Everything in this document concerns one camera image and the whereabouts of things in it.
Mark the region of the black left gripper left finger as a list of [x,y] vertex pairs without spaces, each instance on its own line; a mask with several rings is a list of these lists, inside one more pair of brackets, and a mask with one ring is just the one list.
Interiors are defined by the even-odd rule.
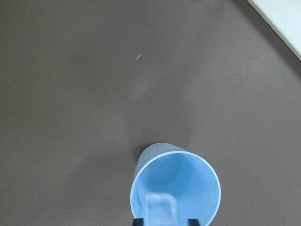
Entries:
[[135,218],[133,220],[133,226],[144,226],[144,219],[143,218]]

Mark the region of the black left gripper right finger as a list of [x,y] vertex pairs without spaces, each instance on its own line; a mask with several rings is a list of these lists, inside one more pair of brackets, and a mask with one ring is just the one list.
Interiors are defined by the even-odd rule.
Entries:
[[200,222],[195,218],[188,219],[188,226],[200,226]]

